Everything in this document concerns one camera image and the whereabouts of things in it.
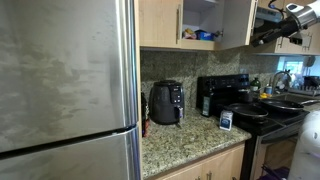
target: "black stove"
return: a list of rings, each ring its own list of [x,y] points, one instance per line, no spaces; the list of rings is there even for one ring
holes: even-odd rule
[[[220,113],[226,110],[230,104],[246,103],[260,106],[258,101],[245,102],[242,98],[249,89],[249,75],[237,74],[227,76],[205,76],[199,77],[197,82],[197,108],[201,114],[210,117],[220,117]],[[233,124],[252,134],[261,136],[278,129],[285,128],[291,124],[301,123],[309,113],[301,111],[298,113],[283,113],[268,109],[268,116],[263,121],[256,123],[252,119],[234,116]]]
[[[265,118],[266,121],[262,124],[256,124],[251,121],[247,121],[245,118],[235,119],[233,124],[252,134],[262,136],[286,128],[292,124],[301,124],[304,117],[309,113],[307,111],[301,111],[298,113],[279,113],[275,111],[268,112],[269,114]]]
[[[249,75],[237,74],[228,76],[199,77],[197,82],[197,108],[203,116],[220,117],[221,111],[233,103],[246,103],[260,106],[259,100],[246,102],[243,91],[249,89]],[[261,167],[257,158],[263,156],[261,144],[277,143],[295,137],[301,127],[304,117],[309,113],[283,113],[266,109],[268,115],[263,119],[233,116],[233,124],[249,133],[252,138],[245,142],[245,150],[241,169],[242,180],[257,179],[259,174],[255,167]]]

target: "refrigerator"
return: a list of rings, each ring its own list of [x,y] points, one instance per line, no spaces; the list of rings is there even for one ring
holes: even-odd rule
[[[0,0],[0,179],[140,179],[133,0]]]

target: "tile backsplash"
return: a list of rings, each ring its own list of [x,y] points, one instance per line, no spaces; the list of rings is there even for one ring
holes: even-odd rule
[[[149,97],[155,81],[173,79],[183,83],[186,109],[196,106],[197,77],[248,73],[262,85],[276,72],[278,56],[259,56],[245,47],[224,51],[141,51],[141,90]]]

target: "cabinet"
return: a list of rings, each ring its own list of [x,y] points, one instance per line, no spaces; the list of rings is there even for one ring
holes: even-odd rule
[[[140,0],[140,46],[220,50],[250,43],[256,0]],[[223,32],[215,41],[182,39],[185,28]]]
[[[180,48],[183,0],[139,0],[140,46]]]
[[[305,6],[307,4],[310,4],[314,2],[315,0],[283,0],[279,1],[283,3],[277,4],[276,6],[281,8],[289,4],[289,3],[295,3],[301,6]],[[265,7],[267,3],[264,1],[263,3],[259,3],[259,6]],[[251,52],[253,53],[276,53],[276,54],[302,54],[302,55],[319,55],[320,54],[320,24],[313,25],[312,27],[309,27],[307,30],[303,30],[302,33],[310,36],[311,42],[310,44],[307,44],[306,46],[300,46],[295,45],[293,43],[290,43],[288,38],[280,37],[274,42],[270,42],[268,44],[258,46],[256,48],[251,48]]]
[[[244,144],[191,163],[156,180],[234,180],[240,179]]]

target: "black appliance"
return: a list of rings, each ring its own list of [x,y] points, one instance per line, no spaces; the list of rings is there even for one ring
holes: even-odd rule
[[[155,82],[149,96],[149,115],[157,124],[179,123],[184,116],[182,83],[174,80]]]
[[[243,103],[243,89],[249,87],[249,76],[246,74],[228,76],[199,77],[197,82],[197,108],[205,116],[220,117],[222,110],[230,104]],[[259,101],[248,103],[261,107]],[[298,134],[304,117],[309,113],[279,113],[268,109],[263,120],[252,121],[241,116],[234,116],[233,125],[249,132],[252,138],[245,142],[244,161],[241,169],[241,180],[258,179],[261,167],[258,157],[264,156],[265,146],[278,143]]]
[[[196,107],[203,116],[218,115],[219,104],[231,104],[238,101],[243,91],[250,86],[248,74],[198,77]]]
[[[320,85],[319,76],[304,76],[304,86],[313,86],[318,88]]]

